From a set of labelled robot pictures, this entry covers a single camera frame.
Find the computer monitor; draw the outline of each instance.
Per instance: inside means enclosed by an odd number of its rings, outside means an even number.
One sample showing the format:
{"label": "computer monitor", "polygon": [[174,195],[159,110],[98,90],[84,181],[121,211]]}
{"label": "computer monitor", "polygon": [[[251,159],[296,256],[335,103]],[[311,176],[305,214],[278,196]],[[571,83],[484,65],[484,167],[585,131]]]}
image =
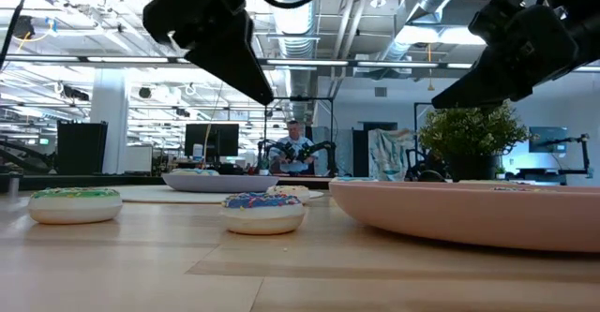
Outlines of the computer monitor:
{"label": "computer monitor", "polygon": [[[186,156],[194,155],[194,143],[204,145],[208,125],[191,124],[186,125]],[[208,133],[206,154],[208,156],[238,156],[237,147],[239,141],[240,126],[213,124]]]}
{"label": "computer monitor", "polygon": [[566,142],[548,144],[566,139],[566,127],[537,126],[530,127],[529,131],[532,134],[529,140],[530,153],[566,153]]}

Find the green plant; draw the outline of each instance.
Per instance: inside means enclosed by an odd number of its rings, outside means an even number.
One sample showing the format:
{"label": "green plant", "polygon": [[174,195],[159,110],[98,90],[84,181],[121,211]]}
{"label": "green plant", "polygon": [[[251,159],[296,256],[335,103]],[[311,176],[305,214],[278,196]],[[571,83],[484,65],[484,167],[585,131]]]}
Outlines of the green plant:
{"label": "green plant", "polygon": [[268,170],[269,169],[269,159],[266,156],[264,156],[261,159],[261,162],[259,163],[259,169],[260,170]]}
{"label": "green plant", "polygon": [[515,109],[503,103],[495,109],[436,110],[427,115],[419,138],[442,156],[508,154],[517,142],[529,139]]}

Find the black pot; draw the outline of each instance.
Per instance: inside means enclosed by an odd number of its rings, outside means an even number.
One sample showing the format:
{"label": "black pot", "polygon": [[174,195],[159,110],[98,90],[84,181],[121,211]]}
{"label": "black pot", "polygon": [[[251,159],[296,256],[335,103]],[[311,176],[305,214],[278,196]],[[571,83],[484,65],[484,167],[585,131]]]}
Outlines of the black pot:
{"label": "black pot", "polygon": [[493,180],[496,178],[497,156],[447,156],[452,180]]}

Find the person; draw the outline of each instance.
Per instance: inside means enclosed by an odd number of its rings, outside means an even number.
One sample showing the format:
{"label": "person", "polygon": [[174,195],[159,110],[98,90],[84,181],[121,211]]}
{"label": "person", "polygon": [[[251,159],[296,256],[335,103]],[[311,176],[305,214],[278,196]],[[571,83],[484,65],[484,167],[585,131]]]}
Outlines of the person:
{"label": "person", "polygon": [[[314,145],[312,141],[301,134],[300,124],[297,121],[292,120],[288,122],[288,137],[285,137],[279,142],[283,144],[287,144],[288,142],[292,144],[292,148],[295,151],[296,155],[300,150],[302,150],[303,145],[307,144],[309,146]],[[277,148],[271,149],[269,153],[272,161],[279,163],[279,168],[281,171],[289,173],[289,174],[310,174],[308,166],[315,161],[315,159],[319,156],[318,152],[313,153],[311,156],[307,157],[304,161],[298,161],[296,159],[289,160],[283,152],[278,150]]]}

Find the white frosted donut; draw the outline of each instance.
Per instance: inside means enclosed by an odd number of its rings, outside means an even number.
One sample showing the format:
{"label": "white frosted donut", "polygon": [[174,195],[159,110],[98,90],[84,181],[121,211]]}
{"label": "white frosted donut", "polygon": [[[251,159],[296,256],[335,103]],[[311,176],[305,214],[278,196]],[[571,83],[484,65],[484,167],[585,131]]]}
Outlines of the white frosted donut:
{"label": "white frosted donut", "polygon": [[176,169],[172,170],[173,175],[198,175],[198,176],[217,176],[218,171],[201,170],[201,169]]}
{"label": "white frosted donut", "polygon": [[278,234],[296,230],[304,206],[295,196],[243,193],[223,202],[227,230],[244,234]]}
{"label": "white frosted donut", "polygon": [[268,195],[290,195],[297,197],[301,202],[310,200],[310,190],[305,186],[269,186]]}
{"label": "white frosted donut", "polygon": [[56,188],[34,193],[27,210],[44,224],[81,224],[113,219],[123,207],[118,191],[100,188]]}

